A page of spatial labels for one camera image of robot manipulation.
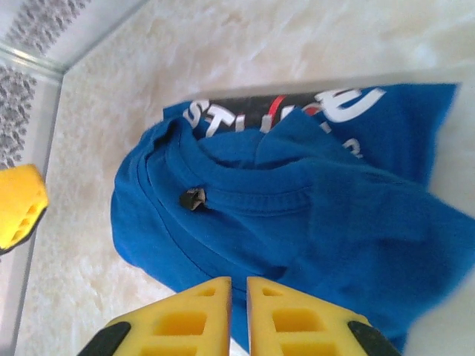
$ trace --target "blue t-shirt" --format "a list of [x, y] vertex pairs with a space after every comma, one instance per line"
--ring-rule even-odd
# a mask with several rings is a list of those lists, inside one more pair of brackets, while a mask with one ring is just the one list
[[[232, 336], [244, 348], [249, 276], [363, 314], [401, 348], [475, 262], [475, 221], [421, 185], [454, 88], [340, 91], [350, 94], [338, 105], [324, 94], [312, 115], [296, 108], [256, 125], [206, 101], [197, 119], [193, 102], [165, 109], [117, 172], [114, 245], [177, 292], [230, 276]], [[206, 194], [195, 211], [180, 204], [191, 188]]]

